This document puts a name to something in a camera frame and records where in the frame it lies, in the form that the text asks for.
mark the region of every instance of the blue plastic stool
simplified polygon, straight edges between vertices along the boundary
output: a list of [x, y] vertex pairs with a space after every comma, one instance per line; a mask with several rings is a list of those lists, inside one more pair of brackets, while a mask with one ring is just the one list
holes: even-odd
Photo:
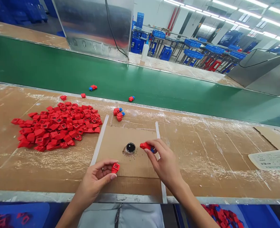
[[170, 46], [164, 45], [162, 52], [160, 54], [160, 59], [169, 61], [171, 55], [172, 55], [172, 48]]
[[131, 41], [130, 51], [136, 54], [140, 54], [140, 45], [141, 45], [141, 40], [133, 37]]

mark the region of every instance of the conveyor belt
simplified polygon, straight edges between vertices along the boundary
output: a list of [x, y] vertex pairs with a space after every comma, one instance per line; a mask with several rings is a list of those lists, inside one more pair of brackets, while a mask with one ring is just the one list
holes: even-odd
[[278, 97], [1, 36], [0, 81], [280, 126]]

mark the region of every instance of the red stool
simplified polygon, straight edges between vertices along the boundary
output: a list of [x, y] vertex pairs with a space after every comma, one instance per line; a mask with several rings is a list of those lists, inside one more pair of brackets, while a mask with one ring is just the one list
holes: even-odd
[[215, 70], [217, 70], [217, 68], [221, 65], [221, 61], [216, 60], [213, 65], [210, 66], [210, 68], [208, 69], [208, 71], [213, 71], [215, 72]]

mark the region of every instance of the red plastic part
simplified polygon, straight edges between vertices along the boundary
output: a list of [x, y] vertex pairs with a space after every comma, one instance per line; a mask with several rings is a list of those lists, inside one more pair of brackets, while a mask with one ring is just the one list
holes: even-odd
[[111, 173], [117, 173], [120, 169], [120, 165], [118, 163], [114, 163], [114, 165], [111, 168]]

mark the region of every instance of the window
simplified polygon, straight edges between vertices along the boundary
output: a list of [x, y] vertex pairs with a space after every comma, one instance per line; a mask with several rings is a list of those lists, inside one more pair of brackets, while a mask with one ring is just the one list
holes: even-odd
[[253, 32], [253, 31], [250, 31], [249, 34], [247, 36], [250, 36], [250, 37], [255, 37], [257, 36], [258, 33], [256, 32]]
[[246, 22], [248, 22], [249, 19], [250, 19], [250, 15], [248, 15], [248, 14], [243, 14], [243, 15], [239, 18], [239, 21], [246, 23]]
[[255, 27], [259, 29], [263, 29], [264, 27], [266, 27], [266, 25], [267, 25], [266, 21], [261, 21]]

